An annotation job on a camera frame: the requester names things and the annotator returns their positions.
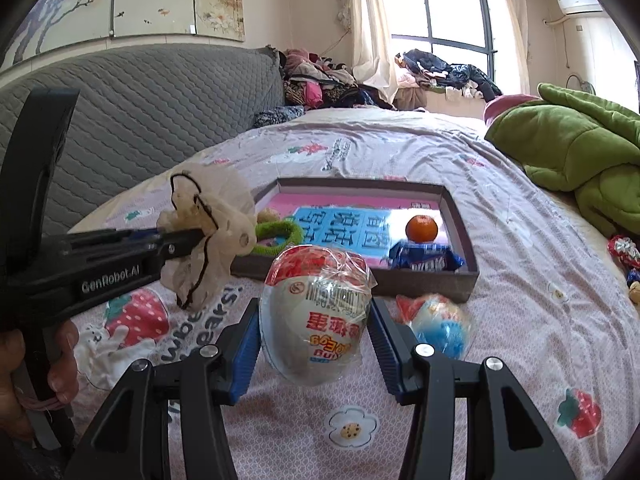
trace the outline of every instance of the pile of clothes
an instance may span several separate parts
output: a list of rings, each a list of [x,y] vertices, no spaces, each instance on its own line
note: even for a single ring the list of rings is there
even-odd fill
[[[493,101],[502,92],[478,67],[470,64],[449,64],[430,52],[414,48],[396,56],[396,64],[411,71],[420,88],[441,86],[450,94]]]
[[[380,107],[395,109],[378,90],[358,85],[344,63],[320,57],[303,48],[280,53],[285,99],[288,105],[314,108]]]

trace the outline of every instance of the window frame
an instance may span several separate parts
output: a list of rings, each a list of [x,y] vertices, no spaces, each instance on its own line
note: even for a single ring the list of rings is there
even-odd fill
[[[434,38],[433,29],[431,28],[431,11],[429,0],[424,0],[424,7],[427,12],[427,27],[429,29],[428,36],[408,36],[405,34],[392,34],[391,38],[398,40],[425,41],[430,44],[429,52],[433,54],[433,45],[440,44],[444,46],[453,46],[464,50],[473,50],[485,54],[488,58],[489,78],[495,80],[495,60],[494,56],[498,52],[494,50],[494,35],[491,29],[491,17],[489,14],[488,0],[480,0],[480,10],[482,12],[482,28],[484,28],[484,46],[477,46],[471,43],[462,43],[461,41],[445,40],[444,38]]]

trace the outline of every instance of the red plastic wrapper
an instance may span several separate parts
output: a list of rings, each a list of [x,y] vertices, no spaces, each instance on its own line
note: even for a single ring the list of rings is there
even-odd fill
[[[270,364],[301,386],[340,378],[360,358],[375,285],[359,254],[311,245],[285,250],[260,297],[262,349]]]
[[[420,343],[433,346],[447,357],[462,359],[472,339],[469,316],[449,298],[427,294],[412,300],[396,296],[402,322]]]
[[[620,262],[630,269],[640,269],[640,251],[635,242],[626,236],[616,235],[607,245],[609,254],[618,258]]]

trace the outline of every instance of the white curtain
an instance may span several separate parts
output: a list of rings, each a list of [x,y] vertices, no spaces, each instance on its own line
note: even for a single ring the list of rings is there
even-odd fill
[[[511,19],[515,40],[516,61],[520,77],[520,93],[529,94],[529,69],[527,56],[529,50],[529,22],[527,21],[526,0],[505,0]]]
[[[377,88],[387,102],[393,102],[398,91],[396,64],[390,53],[391,33],[386,21],[383,0],[343,0],[343,16],[351,12],[353,38],[353,76],[358,83]]]

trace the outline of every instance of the blue gripper pad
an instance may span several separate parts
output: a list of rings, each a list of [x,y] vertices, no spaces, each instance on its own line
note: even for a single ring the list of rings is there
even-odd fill
[[[249,389],[255,362],[260,352],[260,331],[258,330],[258,314],[255,312],[244,332],[238,347],[238,353],[232,362],[232,383],[229,390],[230,405],[235,405]]]
[[[386,390],[405,406],[415,402],[422,388],[422,376],[414,368],[411,354],[418,341],[411,329],[396,323],[384,304],[371,300],[367,329]]]
[[[376,300],[371,300],[367,329],[373,349],[378,358],[378,365],[385,380],[386,390],[393,396],[402,394],[402,379],[400,376],[400,361],[386,332],[382,321],[382,314]]]

